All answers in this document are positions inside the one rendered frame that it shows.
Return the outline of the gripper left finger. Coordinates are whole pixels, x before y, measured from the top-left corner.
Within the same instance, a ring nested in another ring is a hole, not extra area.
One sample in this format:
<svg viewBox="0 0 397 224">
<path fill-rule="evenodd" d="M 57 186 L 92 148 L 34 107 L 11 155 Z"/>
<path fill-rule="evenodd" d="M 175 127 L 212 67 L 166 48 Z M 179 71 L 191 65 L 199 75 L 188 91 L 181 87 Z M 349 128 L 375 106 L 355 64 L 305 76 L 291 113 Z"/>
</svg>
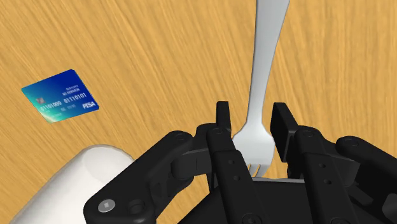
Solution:
<svg viewBox="0 0 397 224">
<path fill-rule="evenodd" d="M 228 224 L 266 224 L 242 154 L 230 133 L 228 102 L 216 104 L 216 123 L 192 136 L 172 131 L 87 200 L 87 224 L 156 224 L 170 201 L 195 176 L 206 174 L 219 190 Z"/>
</svg>

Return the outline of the silver fork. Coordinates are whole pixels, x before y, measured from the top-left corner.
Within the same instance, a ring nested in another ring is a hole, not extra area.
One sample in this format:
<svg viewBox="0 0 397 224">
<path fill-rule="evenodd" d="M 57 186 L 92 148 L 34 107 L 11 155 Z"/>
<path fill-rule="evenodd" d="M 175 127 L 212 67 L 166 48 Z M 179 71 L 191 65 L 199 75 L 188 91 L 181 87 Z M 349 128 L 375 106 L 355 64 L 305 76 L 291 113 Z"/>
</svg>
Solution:
<svg viewBox="0 0 397 224">
<path fill-rule="evenodd" d="M 275 150 L 273 137 L 263 125 L 268 79 L 290 0 L 256 0 L 254 51 L 246 122 L 233 143 L 242 153 L 252 177 L 261 178 L 270 167 Z"/>
</svg>

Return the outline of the blue bank card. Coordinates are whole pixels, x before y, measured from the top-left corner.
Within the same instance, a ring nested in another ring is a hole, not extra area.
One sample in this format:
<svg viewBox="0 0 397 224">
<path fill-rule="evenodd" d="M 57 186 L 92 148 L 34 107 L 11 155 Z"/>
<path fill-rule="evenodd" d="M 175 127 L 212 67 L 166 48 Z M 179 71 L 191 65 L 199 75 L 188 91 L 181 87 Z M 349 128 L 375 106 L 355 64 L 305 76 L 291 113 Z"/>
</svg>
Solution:
<svg viewBox="0 0 397 224">
<path fill-rule="evenodd" d="M 22 92 L 48 123 L 99 109 L 98 103 L 73 69 L 23 87 Z"/>
</svg>

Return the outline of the white cylinder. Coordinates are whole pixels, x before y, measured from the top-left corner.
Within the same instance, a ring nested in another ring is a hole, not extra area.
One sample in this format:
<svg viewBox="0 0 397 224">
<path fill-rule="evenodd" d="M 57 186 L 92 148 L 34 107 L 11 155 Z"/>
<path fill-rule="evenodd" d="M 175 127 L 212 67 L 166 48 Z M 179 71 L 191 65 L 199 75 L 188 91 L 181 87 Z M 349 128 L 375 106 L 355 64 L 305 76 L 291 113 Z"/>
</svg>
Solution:
<svg viewBox="0 0 397 224">
<path fill-rule="evenodd" d="M 134 159 L 105 144 L 82 149 L 57 171 L 10 224 L 86 224 L 85 202 Z"/>
</svg>

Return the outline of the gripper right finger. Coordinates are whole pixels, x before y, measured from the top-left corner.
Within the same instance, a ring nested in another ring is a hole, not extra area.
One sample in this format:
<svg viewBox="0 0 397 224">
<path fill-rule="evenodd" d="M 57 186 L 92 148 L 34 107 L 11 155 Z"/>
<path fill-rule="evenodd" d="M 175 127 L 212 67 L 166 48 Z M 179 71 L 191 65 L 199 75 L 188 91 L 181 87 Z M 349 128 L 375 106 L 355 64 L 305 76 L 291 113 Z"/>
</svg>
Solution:
<svg viewBox="0 0 397 224">
<path fill-rule="evenodd" d="M 332 143 L 283 102 L 270 131 L 288 177 L 304 180 L 313 224 L 397 224 L 397 158 L 355 136 Z"/>
</svg>

